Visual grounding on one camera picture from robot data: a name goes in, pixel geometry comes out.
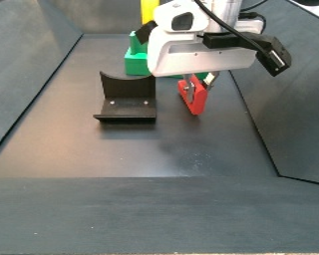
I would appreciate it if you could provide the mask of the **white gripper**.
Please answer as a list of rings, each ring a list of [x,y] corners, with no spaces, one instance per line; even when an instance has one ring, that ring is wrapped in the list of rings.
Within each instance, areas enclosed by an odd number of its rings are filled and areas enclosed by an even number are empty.
[[[255,51],[240,47],[208,49],[198,38],[208,20],[192,21],[189,30],[175,31],[169,19],[156,19],[148,43],[148,69],[156,77],[183,75],[185,99],[194,101],[195,85],[191,74],[210,72],[203,79],[210,91],[219,71],[248,68],[255,61]]]

